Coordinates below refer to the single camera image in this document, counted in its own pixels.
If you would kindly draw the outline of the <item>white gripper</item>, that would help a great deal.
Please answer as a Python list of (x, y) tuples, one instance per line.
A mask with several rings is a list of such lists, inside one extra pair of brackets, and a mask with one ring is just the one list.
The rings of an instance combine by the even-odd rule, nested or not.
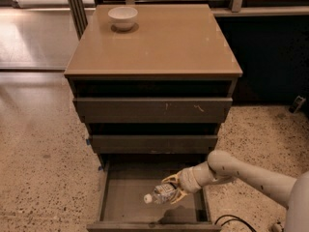
[(176, 189), (174, 196), (170, 200), (171, 204), (181, 201), (188, 193), (195, 193), (201, 189), (194, 176), (192, 167), (181, 170), (178, 175), (173, 174), (164, 178), (161, 183), (170, 184)]

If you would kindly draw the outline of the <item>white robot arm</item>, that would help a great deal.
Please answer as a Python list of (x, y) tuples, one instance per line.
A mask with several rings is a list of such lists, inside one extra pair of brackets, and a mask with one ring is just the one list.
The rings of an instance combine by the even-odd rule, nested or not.
[(293, 178), (214, 150), (206, 161), (168, 176), (162, 182), (177, 187), (178, 194), (172, 199), (176, 203), (205, 186), (234, 179), (242, 180), (287, 210), (284, 232), (309, 232), (309, 172)]

